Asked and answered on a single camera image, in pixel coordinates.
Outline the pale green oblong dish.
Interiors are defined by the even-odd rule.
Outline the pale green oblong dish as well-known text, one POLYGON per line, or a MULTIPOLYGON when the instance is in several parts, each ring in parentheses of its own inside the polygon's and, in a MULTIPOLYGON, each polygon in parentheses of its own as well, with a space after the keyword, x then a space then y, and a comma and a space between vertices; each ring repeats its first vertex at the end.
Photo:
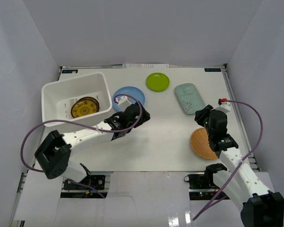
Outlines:
POLYGON ((193 83, 184 83, 175 87, 175 95, 183 109, 188 115, 205 108, 205 103, 193 83))

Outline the orange woven round plate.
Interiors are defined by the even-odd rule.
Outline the orange woven round plate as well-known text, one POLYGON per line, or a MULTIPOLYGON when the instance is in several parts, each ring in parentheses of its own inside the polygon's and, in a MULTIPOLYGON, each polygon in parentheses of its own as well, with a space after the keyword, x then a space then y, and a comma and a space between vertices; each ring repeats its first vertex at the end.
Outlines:
POLYGON ((209 146, 208 135, 205 128, 198 128, 191 134, 190 146, 192 150, 203 159, 214 160, 218 158, 209 146))

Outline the blue round plate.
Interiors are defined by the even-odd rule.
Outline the blue round plate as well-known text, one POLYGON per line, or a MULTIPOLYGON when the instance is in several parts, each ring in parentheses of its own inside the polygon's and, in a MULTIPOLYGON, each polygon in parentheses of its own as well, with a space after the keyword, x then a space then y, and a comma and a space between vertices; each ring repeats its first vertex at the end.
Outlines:
POLYGON ((132 86, 126 86, 126 87, 121 87, 119 88, 113 95, 112 95, 112 105, 113 108, 119 112, 121 111, 120 108, 118 107, 118 104, 114 101, 114 97, 118 94, 128 94, 133 96, 135 99, 140 101, 142 105, 145 104, 145 95, 144 93, 137 87, 132 87, 132 86))

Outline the green round plate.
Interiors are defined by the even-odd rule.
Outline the green round plate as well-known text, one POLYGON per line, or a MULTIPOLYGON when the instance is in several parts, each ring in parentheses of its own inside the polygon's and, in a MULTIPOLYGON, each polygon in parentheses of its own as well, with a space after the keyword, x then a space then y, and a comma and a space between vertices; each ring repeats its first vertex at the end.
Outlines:
POLYGON ((153 91, 164 91, 169 87, 169 84, 169 77, 164 73, 155 72, 146 78, 146 86, 153 91))

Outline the yellow patterned plate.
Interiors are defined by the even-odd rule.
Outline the yellow patterned plate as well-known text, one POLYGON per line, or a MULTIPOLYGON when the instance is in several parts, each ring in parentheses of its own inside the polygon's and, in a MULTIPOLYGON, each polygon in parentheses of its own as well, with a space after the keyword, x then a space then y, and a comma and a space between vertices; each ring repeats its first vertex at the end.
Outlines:
POLYGON ((99 102, 93 97, 83 97, 71 107, 71 116, 79 118, 99 111, 99 102))

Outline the white plastic bin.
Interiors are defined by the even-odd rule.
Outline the white plastic bin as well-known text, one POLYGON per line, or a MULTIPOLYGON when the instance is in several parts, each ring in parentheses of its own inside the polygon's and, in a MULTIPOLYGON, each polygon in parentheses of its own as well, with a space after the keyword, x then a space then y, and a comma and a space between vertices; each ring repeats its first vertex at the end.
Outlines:
POLYGON ((42 88, 42 121, 67 120, 70 122, 95 125, 102 121, 112 109, 112 100, 105 75, 101 72, 88 73, 82 76, 71 75, 71 78, 48 83, 42 88), (95 98, 99 111, 74 118, 72 106, 83 97, 95 98))

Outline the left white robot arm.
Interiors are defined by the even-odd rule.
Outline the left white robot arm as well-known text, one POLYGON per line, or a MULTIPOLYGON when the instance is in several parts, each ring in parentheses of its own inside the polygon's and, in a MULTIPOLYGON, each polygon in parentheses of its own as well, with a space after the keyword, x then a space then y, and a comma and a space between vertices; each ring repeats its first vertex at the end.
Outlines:
POLYGON ((95 125, 94 130, 83 129, 62 134, 54 130, 38 147, 35 157, 47 179, 62 176, 85 189, 90 185, 91 173, 84 164, 72 162, 70 157, 98 143, 124 137, 132 128, 142 125, 150 118, 150 114, 137 102, 95 125))

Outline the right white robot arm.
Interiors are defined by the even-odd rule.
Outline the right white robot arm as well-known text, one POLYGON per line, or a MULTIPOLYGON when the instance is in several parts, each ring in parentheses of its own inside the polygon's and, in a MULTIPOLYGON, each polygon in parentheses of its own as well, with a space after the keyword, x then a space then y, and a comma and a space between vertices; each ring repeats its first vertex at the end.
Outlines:
POLYGON ((229 102, 211 105, 195 113, 195 121, 204 127, 209 147, 220 163, 207 166, 204 182, 211 189, 219 187, 237 207, 246 227, 282 227, 284 198, 268 188, 244 160, 234 138, 227 133, 229 102))

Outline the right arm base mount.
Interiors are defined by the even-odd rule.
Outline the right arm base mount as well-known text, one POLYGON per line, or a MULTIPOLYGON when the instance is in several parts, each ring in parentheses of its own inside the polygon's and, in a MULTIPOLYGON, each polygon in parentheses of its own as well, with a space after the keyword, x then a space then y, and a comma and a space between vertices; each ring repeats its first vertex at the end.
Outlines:
POLYGON ((210 186, 204 173, 197 172, 184 177, 189 187, 190 201, 209 201, 218 192, 219 187, 210 186))

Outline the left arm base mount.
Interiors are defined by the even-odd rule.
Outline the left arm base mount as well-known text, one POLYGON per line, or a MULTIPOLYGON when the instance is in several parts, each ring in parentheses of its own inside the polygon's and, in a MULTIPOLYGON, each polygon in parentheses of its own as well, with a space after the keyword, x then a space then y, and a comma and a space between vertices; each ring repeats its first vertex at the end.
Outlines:
POLYGON ((106 175, 90 175, 80 184, 64 179, 61 198, 68 199, 104 199, 108 193, 109 182, 106 175))

